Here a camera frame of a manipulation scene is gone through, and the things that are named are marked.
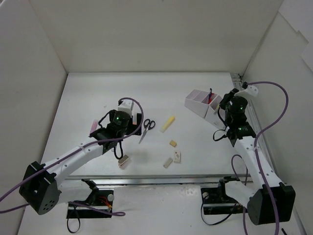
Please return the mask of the black handled scissors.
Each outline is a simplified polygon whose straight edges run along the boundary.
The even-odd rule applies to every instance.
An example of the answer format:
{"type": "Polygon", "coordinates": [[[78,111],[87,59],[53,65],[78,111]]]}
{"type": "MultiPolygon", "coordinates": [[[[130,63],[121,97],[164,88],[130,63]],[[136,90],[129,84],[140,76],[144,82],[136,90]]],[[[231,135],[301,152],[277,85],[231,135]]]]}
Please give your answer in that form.
{"type": "Polygon", "coordinates": [[[143,139],[145,138],[147,132],[151,129],[153,129],[155,127],[155,121],[154,120],[150,120],[149,118],[144,120],[144,131],[142,133],[141,139],[139,141],[139,144],[141,144],[141,142],[143,141],[143,139]]]}

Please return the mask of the red gel pen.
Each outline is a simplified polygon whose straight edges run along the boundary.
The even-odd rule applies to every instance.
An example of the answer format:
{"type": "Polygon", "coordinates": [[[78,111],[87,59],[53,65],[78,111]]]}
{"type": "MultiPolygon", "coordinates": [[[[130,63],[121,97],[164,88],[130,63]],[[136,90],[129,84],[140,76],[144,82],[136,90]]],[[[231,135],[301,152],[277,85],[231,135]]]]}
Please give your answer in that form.
{"type": "Polygon", "coordinates": [[[212,93],[212,94],[211,94],[211,97],[210,97],[210,99],[209,99],[209,104],[213,101],[214,98],[215,98],[215,94],[212,93]]]}

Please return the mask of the yellow highlighter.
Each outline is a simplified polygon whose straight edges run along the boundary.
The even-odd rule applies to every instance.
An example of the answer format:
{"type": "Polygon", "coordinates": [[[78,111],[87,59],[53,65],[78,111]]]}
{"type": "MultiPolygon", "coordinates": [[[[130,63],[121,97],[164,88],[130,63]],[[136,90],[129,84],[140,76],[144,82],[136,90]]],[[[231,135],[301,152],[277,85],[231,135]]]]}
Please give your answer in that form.
{"type": "Polygon", "coordinates": [[[161,126],[160,132],[164,133],[175,120],[175,116],[170,116],[167,121],[161,126]]]}

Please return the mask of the orange highlighter marker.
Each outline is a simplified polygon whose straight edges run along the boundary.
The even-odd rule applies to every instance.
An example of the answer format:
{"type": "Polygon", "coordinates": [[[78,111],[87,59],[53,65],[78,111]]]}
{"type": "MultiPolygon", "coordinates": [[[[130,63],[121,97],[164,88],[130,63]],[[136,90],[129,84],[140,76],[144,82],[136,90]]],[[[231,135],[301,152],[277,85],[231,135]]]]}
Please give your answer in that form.
{"type": "Polygon", "coordinates": [[[137,117],[136,117],[136,114],[133,115],[133,125],[137,125],[137,117]]]}

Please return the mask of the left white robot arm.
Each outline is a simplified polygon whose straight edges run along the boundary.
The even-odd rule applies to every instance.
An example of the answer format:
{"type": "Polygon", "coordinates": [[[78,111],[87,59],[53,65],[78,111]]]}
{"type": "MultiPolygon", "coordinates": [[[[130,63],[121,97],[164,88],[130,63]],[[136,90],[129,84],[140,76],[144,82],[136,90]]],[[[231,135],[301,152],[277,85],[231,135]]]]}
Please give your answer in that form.
{"type": "Polygon", "coordinates": [[[136,124],[131,113],[111,110],[106,115],[110,122],[91,132],[86,142],[50,162],[33,162],[27,167],[19,194],[38,215],[63,202],[82,201],[88,206],[96,203],[98,193],[86,180],[69,186],[64,180],[89,161],[116,149],[126,137],[139,135],[144,122],[142,113],[136,115],[136,124]]]}

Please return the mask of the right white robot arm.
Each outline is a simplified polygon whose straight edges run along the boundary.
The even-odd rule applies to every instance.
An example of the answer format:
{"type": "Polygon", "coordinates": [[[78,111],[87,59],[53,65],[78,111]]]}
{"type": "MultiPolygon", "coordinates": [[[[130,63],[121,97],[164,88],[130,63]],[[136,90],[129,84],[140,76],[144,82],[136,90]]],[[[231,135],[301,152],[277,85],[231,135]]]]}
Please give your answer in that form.
{"type": "Polygon", "coordinates": [[[257,144],[256,133],[245,115],[248,100],[238,89],[225,94],[220,108],[225,111],[225,136],[242,157],[254,183],[248,188],[238,180],[226,180],[216,190],[223,202],[231,198],[244,206],[254,225],[287,222],[291,218],[295,190],[276,175],[257,144]]]}

